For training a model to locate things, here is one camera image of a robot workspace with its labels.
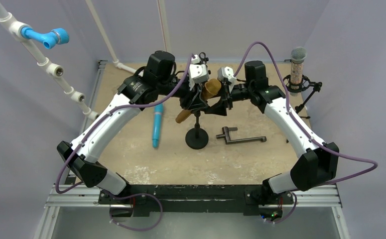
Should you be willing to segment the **gold microphone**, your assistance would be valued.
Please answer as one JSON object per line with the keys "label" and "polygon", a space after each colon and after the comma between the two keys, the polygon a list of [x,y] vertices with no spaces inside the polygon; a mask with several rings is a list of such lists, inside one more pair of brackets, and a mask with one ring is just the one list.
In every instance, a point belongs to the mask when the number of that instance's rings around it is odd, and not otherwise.
{"label": "gold microphone", "polygon": [[[204,84],[204,86],[203,86],[203,90],[202,90],[200,98],[207,101],[208,99],[210,99],[213,96],[217,95],[218,92],[220,91],[221,87],[222,87],[222,84],[221,84],[221,82],[218,79],[210,79],[210,80],[208,80]],[[194,112],[195,111],[182,110],[178,114],[178,116],[175,118],[175,121],[177,123],[182,123],[183,121],[185,121]]]}

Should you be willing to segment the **black round-base microphone stand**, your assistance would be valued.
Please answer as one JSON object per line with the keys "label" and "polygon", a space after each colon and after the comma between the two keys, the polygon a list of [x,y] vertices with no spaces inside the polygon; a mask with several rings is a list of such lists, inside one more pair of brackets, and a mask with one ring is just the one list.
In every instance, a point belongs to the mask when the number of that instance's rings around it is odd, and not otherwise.
{"label": "black round-base microphone stand", "polygon": [[201,116],[201,112],[196,111],[194,116],[196,118],[195,125],[186,133],[185,142],[191,149],[199,150],[203,149],[208,144],[209,136],[207,132],[200,126],[199,118]]}

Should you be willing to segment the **blue microphone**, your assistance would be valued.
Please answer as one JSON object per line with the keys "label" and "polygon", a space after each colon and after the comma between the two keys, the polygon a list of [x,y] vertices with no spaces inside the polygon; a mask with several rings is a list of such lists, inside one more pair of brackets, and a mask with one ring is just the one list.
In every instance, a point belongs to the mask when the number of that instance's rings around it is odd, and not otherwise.
{"label": "blue microphone", "polygon": [[154,107],[153,131],[152,131],[153,148],[158,148],[159,146],[163,112],[164,112],[163,104],[159,104]]}

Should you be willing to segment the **black tripod microphone stand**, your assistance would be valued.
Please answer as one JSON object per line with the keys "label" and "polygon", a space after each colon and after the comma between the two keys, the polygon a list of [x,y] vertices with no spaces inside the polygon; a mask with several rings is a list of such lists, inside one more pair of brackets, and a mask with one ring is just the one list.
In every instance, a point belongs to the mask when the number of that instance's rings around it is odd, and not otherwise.
{"label": "black tripod microphone stand", "polygon": [[206,53],[205,52],[200,52],[198,54],[198,57],[199,57],[199,63],[201,65],[207,65],[207,62],[209,61],[209,58],[207,57]]}

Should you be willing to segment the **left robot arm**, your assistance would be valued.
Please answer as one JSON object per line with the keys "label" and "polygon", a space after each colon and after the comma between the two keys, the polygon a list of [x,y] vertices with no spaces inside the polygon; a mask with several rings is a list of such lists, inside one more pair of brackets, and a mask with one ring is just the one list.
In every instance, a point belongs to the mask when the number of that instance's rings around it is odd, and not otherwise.
{"label": "left robot arm", "polygon": [[119,204],[129,200],[129,183],[99,163],[99,158],[121,129],[145,108],[157,106],[177,97],[185,108],[199,100],[208,80],[208,57],[204,52],[191,55],[181,78],[176,77],[175,57],[155,51],[145,66],[138,68],[118,87],[105,110],[71,142],[62,141],[57,151],[70,169],[87,187],[99,187]]}

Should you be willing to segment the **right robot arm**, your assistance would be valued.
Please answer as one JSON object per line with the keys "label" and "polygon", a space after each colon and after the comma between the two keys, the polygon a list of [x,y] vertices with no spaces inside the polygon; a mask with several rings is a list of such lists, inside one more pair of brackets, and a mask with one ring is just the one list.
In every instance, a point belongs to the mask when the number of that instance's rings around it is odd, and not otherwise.
{"label": "right robot arm", "polygon": [[244,83],[236,84],[237,78],[231,67],[218,69],[217,79],[222,84],[218,95],[221,99],[210,107],[211,113],[224,116],[233,102],[250,100],[284,133],[298,158],[290,171],[263,181],[262,198],[272,203],[286,191],[307,191],[334,179],[338,146],[318,137],[292,110],[280,87],[269,84],[266,67],[261,61],[247,62],[245,77]]}

